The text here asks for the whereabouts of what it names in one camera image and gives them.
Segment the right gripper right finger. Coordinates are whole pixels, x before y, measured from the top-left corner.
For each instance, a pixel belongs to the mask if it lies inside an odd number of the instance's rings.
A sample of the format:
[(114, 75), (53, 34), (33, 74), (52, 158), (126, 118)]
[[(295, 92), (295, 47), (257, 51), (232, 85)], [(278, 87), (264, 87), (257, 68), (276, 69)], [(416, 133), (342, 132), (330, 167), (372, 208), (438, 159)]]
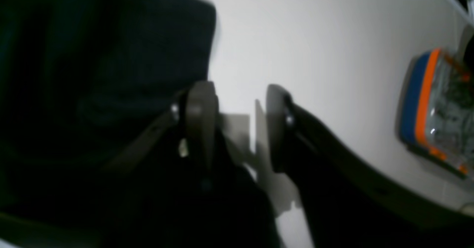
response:
[(473, 217), (363, 162), (282, 86), (266, 91), (271, 167), (298, 189), (317, 248), (472, 248)]

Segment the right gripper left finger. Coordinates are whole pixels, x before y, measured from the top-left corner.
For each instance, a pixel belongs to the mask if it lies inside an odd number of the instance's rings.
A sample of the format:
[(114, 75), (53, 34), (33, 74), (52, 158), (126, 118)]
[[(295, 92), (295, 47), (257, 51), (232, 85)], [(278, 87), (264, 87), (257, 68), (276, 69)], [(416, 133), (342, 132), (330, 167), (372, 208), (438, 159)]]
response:
[(215, 84), (180, 92), (121, 152), (100, 168), (114, 192), (102, 248), (213, 248)]

